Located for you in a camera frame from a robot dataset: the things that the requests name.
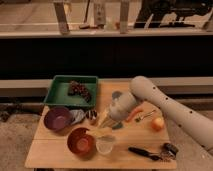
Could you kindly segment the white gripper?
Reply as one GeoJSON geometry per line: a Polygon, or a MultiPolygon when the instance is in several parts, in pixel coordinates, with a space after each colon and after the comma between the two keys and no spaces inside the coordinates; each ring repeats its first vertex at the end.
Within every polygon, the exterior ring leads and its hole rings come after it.
{"type": "Polygon", "coordinates": [[[129,113],[137,106],[138,102],[136,98],[130,92],[124,92],[118,98],[114,99],[109,106],[108,110],[104,110],[100,114],[98,121],[98,127],[101,128],[105,122],[107,122],[107,127],[114,127],[117,121],[123,121],[128,116],[129,113]]]}

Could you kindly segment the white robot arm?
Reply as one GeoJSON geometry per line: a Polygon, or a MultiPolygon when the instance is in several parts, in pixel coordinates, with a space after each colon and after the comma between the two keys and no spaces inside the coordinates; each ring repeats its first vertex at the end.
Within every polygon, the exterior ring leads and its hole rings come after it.
{"type": "Polygon", "coordinates": [[[144,76],[134,77],[129,84],[129,90],[111,102],[100,127],[111,127],[124,121],[138,103],[145,100],[159,107],[213,156],[213,120],[168,97],[144,76]]]}

